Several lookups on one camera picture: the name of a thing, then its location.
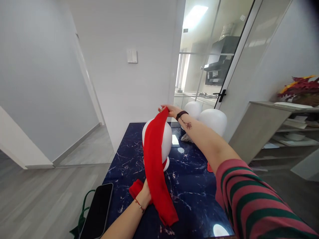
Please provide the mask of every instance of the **forearm tattoo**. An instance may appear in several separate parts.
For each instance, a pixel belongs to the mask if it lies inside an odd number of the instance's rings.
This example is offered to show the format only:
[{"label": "forearm tattoo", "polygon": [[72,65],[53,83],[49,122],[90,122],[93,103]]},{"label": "forearm tattoo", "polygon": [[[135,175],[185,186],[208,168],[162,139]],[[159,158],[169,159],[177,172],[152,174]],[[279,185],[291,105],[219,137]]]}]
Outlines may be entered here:
[{"label": "forearm tattoo", "polygon": [[182,117],[180,117],[180,120],[183,122],[183,124],[185,125],[186,129],[191,129],[192,128],[192,123],[189,122],[189,123],[186,123]]}]

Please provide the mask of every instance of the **striped sleeve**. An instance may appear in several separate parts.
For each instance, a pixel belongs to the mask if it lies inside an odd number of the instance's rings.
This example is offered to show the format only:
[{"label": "striped sleeve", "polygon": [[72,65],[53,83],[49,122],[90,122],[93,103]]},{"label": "striped sleeve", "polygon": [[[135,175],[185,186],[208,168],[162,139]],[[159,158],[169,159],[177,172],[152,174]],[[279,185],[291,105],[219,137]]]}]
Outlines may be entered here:
[{"label": "striped sleeve", "polygon": [[319,238],[244,161],[223,162],[216,181],[216,200],[238,238]]}]

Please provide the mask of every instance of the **smartphone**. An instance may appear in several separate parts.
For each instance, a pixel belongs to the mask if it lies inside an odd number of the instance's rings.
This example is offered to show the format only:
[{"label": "smartphone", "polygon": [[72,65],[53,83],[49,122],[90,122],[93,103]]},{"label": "smartphone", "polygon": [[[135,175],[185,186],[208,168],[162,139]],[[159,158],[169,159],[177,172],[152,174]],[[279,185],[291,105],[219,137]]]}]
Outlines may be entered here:
[{"label": "smartphone", "polygon": [[80,239],[100,238],[106,231],[106,220],[110,207],[113,184],[98,186],[87,214]]}]

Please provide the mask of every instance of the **hand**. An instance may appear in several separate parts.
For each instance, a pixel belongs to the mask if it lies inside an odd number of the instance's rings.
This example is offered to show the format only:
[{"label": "hand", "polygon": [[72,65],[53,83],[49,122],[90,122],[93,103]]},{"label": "hand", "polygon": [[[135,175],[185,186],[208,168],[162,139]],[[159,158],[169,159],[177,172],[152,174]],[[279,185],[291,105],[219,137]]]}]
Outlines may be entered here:
[{"label": "hand", "polygon": [[169,110],[168,116],[173,118],[176,118],[177,114],[182,111],[182,109],[172,105],[161,105],[161,107],[167,107]]},{"label": "hand", "polygon": [[147,183],[147,179],[144,182],[142,190],[136,196],[136,199],[139,201],[139,203],[144,209],[146,209],[147,206],[149,205],[152,198],[151,198],[149,184]]}]

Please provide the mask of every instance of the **gray floor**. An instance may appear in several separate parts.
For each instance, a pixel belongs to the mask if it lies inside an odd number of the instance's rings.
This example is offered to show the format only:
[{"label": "gray floor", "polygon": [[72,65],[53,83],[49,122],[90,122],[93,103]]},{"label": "gray floor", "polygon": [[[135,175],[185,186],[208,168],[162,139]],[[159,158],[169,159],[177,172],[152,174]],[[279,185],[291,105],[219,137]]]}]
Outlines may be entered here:
[{"label": "gray floor", "polygon": [[109,167],[23,170],[2,155],[0,238],[71,239],[85,194],[102,184]]},{"label": "gray floor", "polygon": [[106,126],[98,127],[83,143],[69,154],[58,168],[69,165],[111,163],[114,150]]},{"label": "gray floor", "polygon": [[304,180],[290,170],[255,172],[288,203],[290,208],[319,233],[319,183]]}]

